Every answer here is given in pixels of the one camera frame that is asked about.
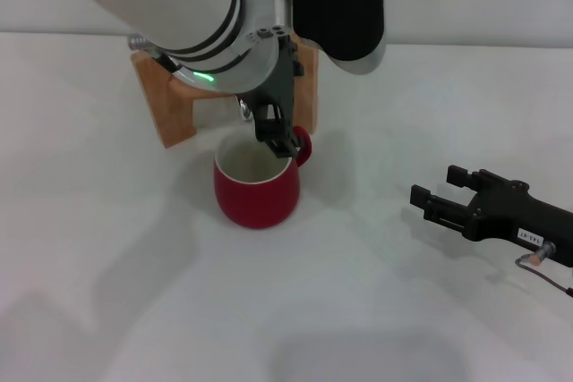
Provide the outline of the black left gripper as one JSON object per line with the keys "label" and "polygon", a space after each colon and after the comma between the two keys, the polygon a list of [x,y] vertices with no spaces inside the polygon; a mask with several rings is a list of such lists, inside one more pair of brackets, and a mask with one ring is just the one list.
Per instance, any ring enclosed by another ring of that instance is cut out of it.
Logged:
{"label": "black left gripper", "polygon": [[294,76],[304,76],[296,41],[278,39],[278,59],[264,82],[241,94],[241,100],[251,110],[255,122],[255,136],[268,146],[277,158],[297,157],[301,148],[295,136]]}

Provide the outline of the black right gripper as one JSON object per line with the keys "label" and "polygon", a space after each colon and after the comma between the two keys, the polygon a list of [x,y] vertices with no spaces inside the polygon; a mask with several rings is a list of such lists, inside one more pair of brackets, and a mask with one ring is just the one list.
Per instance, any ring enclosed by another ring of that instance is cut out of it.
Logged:
{"label": "black right gripper", "polygon": [[527,239],[530,233],[552,242],[556,251],[552,259],[573,268],[573,212],[533,198],[529,185],[507,180],[485,169],[472,173],[459,166],[449,166],[447,183],[475,192],[468,206],[431,194],[413,185],[410,204],[423,211],[423,219],[463,233],[467,239],[502,239],[528,250],[539,244]]}

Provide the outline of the wooden dispenser stand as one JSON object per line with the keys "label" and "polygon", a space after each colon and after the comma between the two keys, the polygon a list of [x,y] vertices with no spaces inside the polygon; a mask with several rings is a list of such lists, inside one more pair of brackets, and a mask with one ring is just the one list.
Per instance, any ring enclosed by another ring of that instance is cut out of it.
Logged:
{"label": "wooden dispenser stand", "polygon": [[[318,122],[319,50],[295,39],[304,76],[295,78],[295,125],[313,134]],[[188,140],[199,129],[243,120],[236,96],[193,88],[172,77],[143,51],[131,54],[158,136],[165,148]]]}

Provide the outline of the red ceramic cup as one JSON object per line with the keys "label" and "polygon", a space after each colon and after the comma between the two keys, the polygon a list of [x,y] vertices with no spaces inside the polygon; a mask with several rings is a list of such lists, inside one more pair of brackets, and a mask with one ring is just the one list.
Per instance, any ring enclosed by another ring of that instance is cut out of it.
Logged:
{"label": "red ceramic cup", "polygon": [[214,191],[224,215],[234,223],[265,229],[286,220],[301,192],[299,167],[312,154],[312,140],[294,128],[303,147],[295,157],[278,158],[254,133],[240,129],[227,135],[214,155]]}

